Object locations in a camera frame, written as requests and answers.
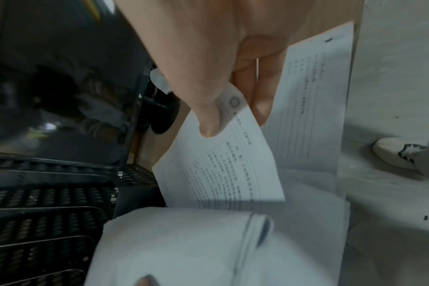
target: white floor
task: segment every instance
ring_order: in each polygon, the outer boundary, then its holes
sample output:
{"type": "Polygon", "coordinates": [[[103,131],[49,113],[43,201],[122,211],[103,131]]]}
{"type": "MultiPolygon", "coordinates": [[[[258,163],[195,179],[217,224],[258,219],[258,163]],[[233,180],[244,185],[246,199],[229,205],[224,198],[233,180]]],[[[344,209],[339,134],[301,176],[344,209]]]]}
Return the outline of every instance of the white floor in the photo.
{"type": "Polygon", "coordinates": [[[355,242],[385,285],[429,285],[429,181],[372,153],[386,136],[429,140],[429,0],[365,1],[339,168],[355,220],[372,221],[355,242]]]}

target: hand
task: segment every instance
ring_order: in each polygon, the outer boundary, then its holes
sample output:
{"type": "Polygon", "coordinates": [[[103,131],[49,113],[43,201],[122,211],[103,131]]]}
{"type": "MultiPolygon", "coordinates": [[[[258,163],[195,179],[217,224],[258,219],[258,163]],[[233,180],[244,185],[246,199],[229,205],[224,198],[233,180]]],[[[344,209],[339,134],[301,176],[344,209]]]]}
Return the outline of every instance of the hand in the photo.
{"type": "Polygon", "coordinates": [[[270,115],[286,47],[314,0],[116,0],[203,136],[229,80],[260,125],[270,115]],[[256,69],[258,59],[258,77],[256,69]]]}

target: wooden desk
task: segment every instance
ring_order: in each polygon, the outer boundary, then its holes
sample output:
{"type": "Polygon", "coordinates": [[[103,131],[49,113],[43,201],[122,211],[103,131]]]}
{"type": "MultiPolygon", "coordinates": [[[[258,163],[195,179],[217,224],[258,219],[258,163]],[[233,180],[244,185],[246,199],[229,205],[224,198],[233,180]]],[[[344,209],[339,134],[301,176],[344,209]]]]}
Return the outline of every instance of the wooden desk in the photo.
{"type": "MultiPolygon", "coordinates": [[[[355,43],[359,34],[363,0],[318,0],[301,28],[290,42],[297,43],[316,36],[347,21],[355,22],[355,43]]],[[[182,103],[175,123],[164,134],[156,135],[148,130],[140,139],[135,163],[149,170],[168,150],[180,126],[189,113],[189,107],[182,103]]]]}

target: black round object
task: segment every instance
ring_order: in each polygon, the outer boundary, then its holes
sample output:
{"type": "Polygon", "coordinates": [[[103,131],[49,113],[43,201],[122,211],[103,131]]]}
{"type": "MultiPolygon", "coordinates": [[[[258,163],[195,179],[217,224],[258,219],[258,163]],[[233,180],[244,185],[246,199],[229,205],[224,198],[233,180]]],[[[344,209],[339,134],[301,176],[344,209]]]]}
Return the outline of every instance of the black round object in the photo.
{"type": "Polygon", "coordinates": [[[156,134],[162,134],[171,128],[180,109],[180,99],[173,92],[165,94],[158,90],[153,98],[161,106],[153,106],[150,112],[150,126],[156,134]]]}

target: white shoe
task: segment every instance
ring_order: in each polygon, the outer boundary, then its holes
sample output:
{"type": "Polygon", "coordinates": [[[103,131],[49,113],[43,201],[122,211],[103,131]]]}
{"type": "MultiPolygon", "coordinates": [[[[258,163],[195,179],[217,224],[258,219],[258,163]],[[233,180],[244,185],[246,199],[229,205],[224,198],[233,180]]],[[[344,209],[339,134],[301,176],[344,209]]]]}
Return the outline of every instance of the white shoe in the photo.
{"type": "Polygon", "coordinates": [[[373,144],[373,152],[384,162],[393,166],[416,170],[414,160],[427,146],[410,143],[394,137],[382,138],[373,144]]]}

